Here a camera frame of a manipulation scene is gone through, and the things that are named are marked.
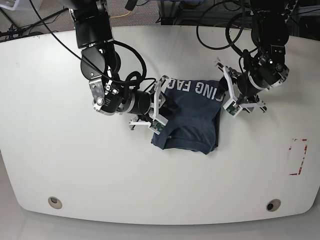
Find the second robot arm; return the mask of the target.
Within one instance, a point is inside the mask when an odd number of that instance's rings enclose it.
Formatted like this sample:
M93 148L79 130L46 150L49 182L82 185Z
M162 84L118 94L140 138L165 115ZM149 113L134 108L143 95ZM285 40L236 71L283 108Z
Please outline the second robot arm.
M285 20L285 7L282 0L251 0L251 12L239 13L227 24L225 36L232 42L229 30L232 23L241 17L251 17L251 39L257 47L257 53L251 56L248 50L240 50L234 44L232 49L243 59L245 72L237 77L236 85L239 99L253 100L256 95L274 88L286 81L289 68L285 65L285 45L289 40L288 26Z

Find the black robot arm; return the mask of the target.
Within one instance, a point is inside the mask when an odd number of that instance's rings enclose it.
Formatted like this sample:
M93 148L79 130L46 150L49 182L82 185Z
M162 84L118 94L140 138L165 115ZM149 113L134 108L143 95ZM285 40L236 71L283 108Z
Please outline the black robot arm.
M75 26L76 42L81 50L81 72L89 81L94 109L104 115L129 113L151 120L156 92L140 90L147 80L147 66L131 46L113 37L105 0L65 0ZM142 71L131 72L124 80L119 76L121 58L115 46L131 51L139 60Z

